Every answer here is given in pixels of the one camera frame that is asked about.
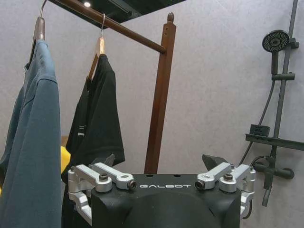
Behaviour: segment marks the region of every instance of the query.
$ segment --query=black shower head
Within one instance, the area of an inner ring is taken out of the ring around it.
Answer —
[[[262,42],[263,48],[268,52],[278,52],[289,43],[289,35],[283,30],[274,30],[267,34]]]

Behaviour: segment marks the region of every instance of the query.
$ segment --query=wooden rod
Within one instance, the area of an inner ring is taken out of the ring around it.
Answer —
[[[88,8],[88,7],[85,7],[83,3],[77,1],[77,0],[55,0],[63,5],[65,5],[66,7],[96,21],[97,23],[100,23],[102,24],[103,22],[103,14],[97,12],[96,10],[92,9],[92,8]],[[128,38],[131,38],[149,48],[152,48],[154,49],[155,51],[158,51],[160,53],[165,53],[166,52],[166,49],[147,39],[146,37],[143,37],[142,35],[139,35],[138,33],[136,32],[133,32],[132,30],[122,26],[121,24],[119,24],[118,22],[108,18],[107,16],[105,17],[105,20],[104,20],[104,26],[107,26],[113,30],[115,30],[116,32],[119,32],[120,34],[123,34],[125,35],[126,37]]]
[[[176,32],[173,21],[174,14],[170,13],[168,22],[163,26],[161,45],[167,52],[160,54],[158,63],[144,173],[157,173],[158,169]]]

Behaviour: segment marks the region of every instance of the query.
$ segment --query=ceiling light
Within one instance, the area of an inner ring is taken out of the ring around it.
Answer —
[[[84,5],[85,5],[85,7],[91,7],[91,3],[87,2],[87,1],[84,3]]]

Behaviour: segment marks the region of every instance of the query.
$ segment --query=metal hook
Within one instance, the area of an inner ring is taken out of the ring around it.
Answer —
[[[104,37],[104,33],[103,33],[103,31],[104,31],[104,22],[105,22],[105,13],[104,13],[104,16],[103,16],[103,23],[102,23],[102,25],[101,25],[101,37]]]
[[[47,0],[44,0],[44,2],[42,3],[41,10],[40,10],[40,17],[42,17],[43,8],[44,8],[46,2],[47,2]]]

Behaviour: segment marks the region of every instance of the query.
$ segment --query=yellow object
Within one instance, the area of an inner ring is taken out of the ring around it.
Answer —
[[[66,166],[70,162],[70,159],[70,153],[66,150],[65,147],[61,146],[61,173],[63,172],[63,170],[65,170]]]

